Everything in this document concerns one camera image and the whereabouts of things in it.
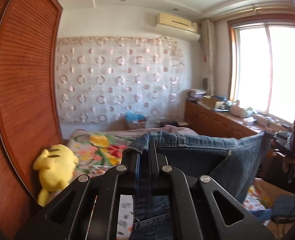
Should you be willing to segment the blue denim jeans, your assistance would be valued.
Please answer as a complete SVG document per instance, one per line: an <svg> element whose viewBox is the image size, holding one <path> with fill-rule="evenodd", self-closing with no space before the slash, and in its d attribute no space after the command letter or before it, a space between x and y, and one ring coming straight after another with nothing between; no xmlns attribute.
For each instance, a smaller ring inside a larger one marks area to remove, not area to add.
<svg viewBox="0 0 295 240"><path fill-rule="evenodd" d="M166 156L169 165L179 168L187 176L209 175L239 203L246 198L269 148L263 132L239 140L164 131L143 134L123 152L123 156L130 153L141 156L131 239L172 239L169 198L149 194L150 142L154 142L157 153Z"/></svg>

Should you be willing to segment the cardboard box with blue cloth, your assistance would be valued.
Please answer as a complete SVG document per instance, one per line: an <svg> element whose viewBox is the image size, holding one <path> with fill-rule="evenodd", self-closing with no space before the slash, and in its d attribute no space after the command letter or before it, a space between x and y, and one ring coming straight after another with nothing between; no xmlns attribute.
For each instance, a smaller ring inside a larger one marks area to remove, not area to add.
<svg viewBox="0 0 295 240"><path fill-rule="evenodd" d="M141 113L132 113L127 111L125 113L126 129L143 129L146 128L147 118Z"/></svg>

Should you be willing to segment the floral pink blanket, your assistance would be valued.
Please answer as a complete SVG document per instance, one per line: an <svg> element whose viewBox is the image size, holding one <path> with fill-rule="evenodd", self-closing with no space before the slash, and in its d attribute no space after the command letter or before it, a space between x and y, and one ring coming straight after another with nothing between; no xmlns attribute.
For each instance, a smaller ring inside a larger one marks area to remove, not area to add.
<svg viewBox="0 0 295 240"><path fill-rule="evenodd" d="M148 132L169 132L178 134L196 135L190 128L166 125L162 128L142 128L128 131L90 132L82 129L76 130L67 142L78 164L75 169L77 176L86 174L96 177L104 174L106 170L119 165L123 150L137 138Z"/></svg>

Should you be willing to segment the white plastic jug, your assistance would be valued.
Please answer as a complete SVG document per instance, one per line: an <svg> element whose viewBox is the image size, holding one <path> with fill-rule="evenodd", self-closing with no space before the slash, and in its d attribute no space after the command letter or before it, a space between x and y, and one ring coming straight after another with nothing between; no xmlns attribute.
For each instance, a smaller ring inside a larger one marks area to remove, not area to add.
<svg viewBox="0 0 295 240"><path fill-rule="evenodd" d="M240 107L240 101L236 100L232 103L230 107L230 113L235 116L241 115L241 107Z"/></svg>

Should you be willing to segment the wooden window side cabinet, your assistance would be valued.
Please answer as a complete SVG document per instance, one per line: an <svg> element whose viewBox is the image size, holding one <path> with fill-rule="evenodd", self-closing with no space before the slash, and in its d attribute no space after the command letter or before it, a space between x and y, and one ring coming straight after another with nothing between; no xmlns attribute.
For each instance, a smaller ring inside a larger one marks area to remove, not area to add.
<svg viewBox="0 0 295 240"><path fill-rule="evenodd" d="M258 124L245 125L241 118L229 113L219 113L207 106L187 101L185 103L184 120L189 128L200 135L210 137L240 139L258 134L262 131L273 133L269 127Z"/></svg>

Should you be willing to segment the stack of papers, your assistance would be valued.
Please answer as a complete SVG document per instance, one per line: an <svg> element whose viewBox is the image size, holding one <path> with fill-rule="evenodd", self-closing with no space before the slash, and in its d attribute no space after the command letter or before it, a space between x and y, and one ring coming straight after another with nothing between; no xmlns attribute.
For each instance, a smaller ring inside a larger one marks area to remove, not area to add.
<svg viewBox="0 0 295 240"><path fill-rule="evenodd" d="M204 96L207 95L206 89L188 89L187 100L188 101L201 101Z"/></svg>

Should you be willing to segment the cardboard box on cabinet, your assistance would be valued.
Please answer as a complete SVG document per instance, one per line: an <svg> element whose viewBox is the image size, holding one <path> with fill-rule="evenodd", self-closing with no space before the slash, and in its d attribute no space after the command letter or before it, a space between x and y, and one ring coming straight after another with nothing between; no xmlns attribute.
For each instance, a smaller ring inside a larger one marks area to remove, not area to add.
<svg viewBox="0 0 295 240"><path fill-rule="evenodd" d="M202 103L210 109L219 109L224 104L224 100L220 100L214 96L203 96Z"/></svg>

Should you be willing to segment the yellow Pikachu plush toy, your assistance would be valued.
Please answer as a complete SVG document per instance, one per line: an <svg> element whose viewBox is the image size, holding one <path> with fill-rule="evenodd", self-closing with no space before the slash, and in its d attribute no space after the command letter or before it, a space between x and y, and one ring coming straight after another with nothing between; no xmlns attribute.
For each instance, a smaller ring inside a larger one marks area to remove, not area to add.
<svg viewBox="0 0 295 240"><path fill-rule="evenodd" d="M79 159L65 145L52 145L45 148L36 158L33 169L39 172L41 191L37 203L44 207L51 192L62 191L73 178Z"/></svg>

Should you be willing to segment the wood framed window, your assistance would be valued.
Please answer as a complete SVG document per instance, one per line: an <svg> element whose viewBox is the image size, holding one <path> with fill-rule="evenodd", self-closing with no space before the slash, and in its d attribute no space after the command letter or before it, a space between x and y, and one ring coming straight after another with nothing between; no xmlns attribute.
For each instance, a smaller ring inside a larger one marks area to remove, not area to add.
<svg viewBox="0 0 295 240"><path fill-rule="evenodd" d="M295 16L267 14L227 22L229 98L277 120L295 119Z"/></svg>

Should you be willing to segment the circle pattern sheer curtain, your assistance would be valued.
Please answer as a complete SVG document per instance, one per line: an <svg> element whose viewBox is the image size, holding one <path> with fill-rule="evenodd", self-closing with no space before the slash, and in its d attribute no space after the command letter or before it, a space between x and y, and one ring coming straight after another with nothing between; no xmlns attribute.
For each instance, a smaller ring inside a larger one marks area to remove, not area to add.
<svg viewBox="0 0 295 240"><path fill-rule="evenodd" d="M65 123L105 125L127 114L179 120L185 64L168 38L65 37L55 55L56 103Z"/></svg>

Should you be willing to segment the beige checked window curtain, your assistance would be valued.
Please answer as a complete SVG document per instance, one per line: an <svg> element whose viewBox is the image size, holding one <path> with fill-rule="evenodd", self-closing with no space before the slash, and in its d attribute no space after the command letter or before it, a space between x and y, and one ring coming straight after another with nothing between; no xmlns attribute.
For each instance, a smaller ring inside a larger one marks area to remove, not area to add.
<svg viewBox="0 0 295 240"><path fill-rule="evenodd" d="M207 91L208 95L214 95L215 80L214 66L216 56L216 35L214 23L209 19L205 19L201 23L202 27L202 50L203 61L206 66Z"/></svg>

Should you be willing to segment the brown louvered wardrobe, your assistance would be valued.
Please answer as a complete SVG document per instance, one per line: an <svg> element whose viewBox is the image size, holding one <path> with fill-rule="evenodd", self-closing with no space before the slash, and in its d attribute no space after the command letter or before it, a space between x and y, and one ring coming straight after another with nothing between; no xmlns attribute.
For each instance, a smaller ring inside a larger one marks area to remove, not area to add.
<svg viewBox="0 0 295 240"><path fill-rule="evenodd" d="M39 206L32 165L62 141L54 95L57 0L0 0L0 239L13 239Z"/></svg>

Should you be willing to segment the cream wall air conditioner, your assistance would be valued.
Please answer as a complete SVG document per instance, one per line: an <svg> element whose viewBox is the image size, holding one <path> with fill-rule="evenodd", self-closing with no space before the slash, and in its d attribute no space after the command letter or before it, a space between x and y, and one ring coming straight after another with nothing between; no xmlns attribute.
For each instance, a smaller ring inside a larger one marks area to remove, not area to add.
<svg viewBox="0 0 295 240"><path fill-rule="evenodd" d="M185 18L160 12L156 17L156 30L162 35L186 41L198 41L198 25Z"/></svg>

